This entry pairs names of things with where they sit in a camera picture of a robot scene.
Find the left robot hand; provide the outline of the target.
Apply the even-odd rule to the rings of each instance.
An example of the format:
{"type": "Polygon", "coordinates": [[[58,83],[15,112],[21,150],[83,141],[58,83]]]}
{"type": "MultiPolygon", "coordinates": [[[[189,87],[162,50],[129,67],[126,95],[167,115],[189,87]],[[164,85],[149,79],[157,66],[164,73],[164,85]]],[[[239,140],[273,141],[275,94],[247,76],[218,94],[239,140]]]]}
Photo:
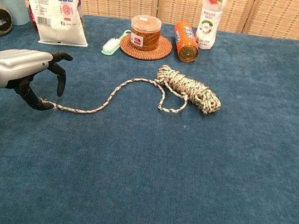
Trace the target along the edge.
{"type": "Polygon", "coordinates": [[[51,102],[41,100],[30,87],[35,74],[49,69],[57,76],[57,95],[65,90],[66,73],[57,63],[71,61],[72,56],[65,52],[43,52],[28,49],[10,49],[0,51],[0,88],[14,89],[23,100],[35,110],[52,109],[51,102]]]}

